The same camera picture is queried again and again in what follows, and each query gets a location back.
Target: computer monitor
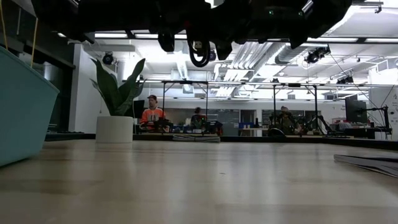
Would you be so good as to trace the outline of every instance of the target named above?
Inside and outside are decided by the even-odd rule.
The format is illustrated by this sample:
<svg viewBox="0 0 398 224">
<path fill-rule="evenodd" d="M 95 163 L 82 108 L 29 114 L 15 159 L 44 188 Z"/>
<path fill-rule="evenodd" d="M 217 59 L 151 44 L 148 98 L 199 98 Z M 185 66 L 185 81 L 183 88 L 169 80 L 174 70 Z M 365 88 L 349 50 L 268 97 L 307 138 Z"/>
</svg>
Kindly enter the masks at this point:
<svg viewBox="0 0 398 224">
<path fill-rule="evenodd" d="M 351 100 L 346 98 L 346 119 L 351 123 L 364 123 L 368 122 L 366 114 L 366 103 L 358 100 Z"/>
</svg>

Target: security camera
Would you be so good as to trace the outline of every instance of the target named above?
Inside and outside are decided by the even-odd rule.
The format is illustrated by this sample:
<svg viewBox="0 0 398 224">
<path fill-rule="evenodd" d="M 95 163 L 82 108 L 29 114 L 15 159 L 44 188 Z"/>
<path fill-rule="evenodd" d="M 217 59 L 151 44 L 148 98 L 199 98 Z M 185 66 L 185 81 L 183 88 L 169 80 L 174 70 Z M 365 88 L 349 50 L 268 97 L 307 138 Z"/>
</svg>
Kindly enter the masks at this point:
<svg viewBox="0 0 398 224">
<path fill-rule="evenodd" d="M 102 58 L 102 62 L 105 65 L 112 65 L 113 60 L 113 52 L 105 52 L 105 56 Z"/>
</svg>

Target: black cable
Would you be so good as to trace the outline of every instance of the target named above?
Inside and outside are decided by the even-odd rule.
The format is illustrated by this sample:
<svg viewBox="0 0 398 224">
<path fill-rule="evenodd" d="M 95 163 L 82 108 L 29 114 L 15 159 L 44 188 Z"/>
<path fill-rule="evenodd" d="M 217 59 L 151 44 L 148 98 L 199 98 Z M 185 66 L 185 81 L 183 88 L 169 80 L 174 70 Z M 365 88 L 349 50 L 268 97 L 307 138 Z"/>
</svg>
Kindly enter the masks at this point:
<svg viewBox="0 0 398 224">
<path fill-rule="evenodd" d="M 339 63 L 336 61 L 336 59 L 334 58 L 334 56 L 332 54 L 330 54 L 330 56 L 332 57 L 332 59 L 336 62 L 337 66 L 341 69 L 341 71 L 344 73 L 344 75 L 347 75 L 347 73 L 344 71 L 344 69 L 339 65 Z M 368 96 L 365 95 L 365 93 L 355 84 L 353 83 L 354 86 L 369 100 L 369 102 L 371 102 L 371 104 L 373 104 L 374 107 L 378 108 L 372 101 L 371 99 L 369 99 Z M 381 114 L 380 110 L 378 110 L 380 117 L 382 118 L 381 120 L 383 121 L 383 126 L 385 127 L 386 124 L 383 120 L 383 115 Z"/>
<path fill-rule="evenodd" d="M 194 54 L 197 54 L 198 51 L 196 51 L 193 48 L 192 43 L 193 43 L 192 40 L 188 40 L 189 57 L 191 58 L 191 61 L 194 64 L 194 66 L 202 68 L 202 67 L 206 66 L 210 61 L 210 42 L 201 41 L 202 49 L 203 49 L 203 57 L 200 61 L 198 61 L 194 56 Z"/>
<path fill-rule="evenodd" d="M 381 106 L 380 106 L 380 107 L 383 107 L 384 102 L 386 102 L 388 96 L 390 95 L 390 93 L 391 93 L 391 91 L 392 91 L 392 89 L 393 89 L 394 87 L 395 87 L 395 84 L 393 84 L 393 86 L 391 87 L 390 92 L 388 92 L 386 98 L 385 98 L 384 101 L 381 103 Z"/>
</svg>

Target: white planter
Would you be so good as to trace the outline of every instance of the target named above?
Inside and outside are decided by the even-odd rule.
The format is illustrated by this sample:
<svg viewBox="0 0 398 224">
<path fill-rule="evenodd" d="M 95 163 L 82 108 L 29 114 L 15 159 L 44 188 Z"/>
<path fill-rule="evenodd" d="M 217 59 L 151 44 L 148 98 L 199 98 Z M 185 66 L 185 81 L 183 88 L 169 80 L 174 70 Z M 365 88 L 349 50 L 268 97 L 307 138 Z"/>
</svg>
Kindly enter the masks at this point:
<svg viewBox="0 0 398 224">
<path fill-rule="evenodd" d="M 132 143 L 132 118 L 125 116 L 99 116 L 97 143 Z"/>
</svg>

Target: orange shirt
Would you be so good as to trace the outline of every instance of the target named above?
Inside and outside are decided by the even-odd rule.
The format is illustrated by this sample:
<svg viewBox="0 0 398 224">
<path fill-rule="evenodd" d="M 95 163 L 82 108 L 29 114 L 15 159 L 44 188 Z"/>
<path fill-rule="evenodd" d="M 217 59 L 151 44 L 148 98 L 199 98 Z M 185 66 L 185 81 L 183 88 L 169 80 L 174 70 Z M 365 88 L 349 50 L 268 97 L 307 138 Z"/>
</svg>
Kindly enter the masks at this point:
<svg viewBox="0 0 398 224">
<path fill-rule="evenodd" d="M 142 113 L 142 118 L 140 123 L 145 123 L 149 121 L 158 121 L 159 118 L 161 118 L 164 115 L 166 117 L 166 114 L 163 114 L 163 110 L 160 108 L 155 108 L 154 110 L 151 109 L 146 109 Z"/>
</svg>

